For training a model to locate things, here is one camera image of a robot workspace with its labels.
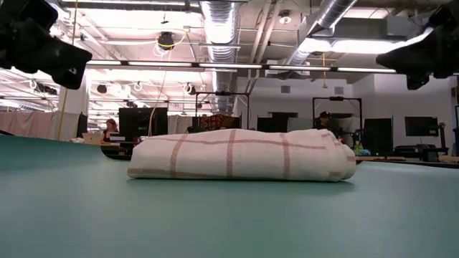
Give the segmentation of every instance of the folded cloth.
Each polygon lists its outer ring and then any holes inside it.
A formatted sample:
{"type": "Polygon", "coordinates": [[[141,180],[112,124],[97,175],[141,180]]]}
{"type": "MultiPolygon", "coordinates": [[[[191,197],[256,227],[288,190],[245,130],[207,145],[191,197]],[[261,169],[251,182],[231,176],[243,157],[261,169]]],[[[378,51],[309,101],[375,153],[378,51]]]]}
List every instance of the folded cloth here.
{"type": "Polygon", "coordinates": [[[218,130],[147,138],[133,150],[132,178],[340,181],[354,152],[327,130],[218,130]]]}

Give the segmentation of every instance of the table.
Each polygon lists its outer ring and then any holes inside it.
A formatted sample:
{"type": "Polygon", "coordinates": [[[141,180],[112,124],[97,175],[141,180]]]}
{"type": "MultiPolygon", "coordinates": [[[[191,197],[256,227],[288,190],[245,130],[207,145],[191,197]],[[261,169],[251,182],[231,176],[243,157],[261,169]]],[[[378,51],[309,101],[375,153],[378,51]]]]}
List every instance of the table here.
{"type": "Polygon", "coordinates": [[[133,180],[100,148],[0,136],[0,257],[459,257],[459,171],[133,180]]]}

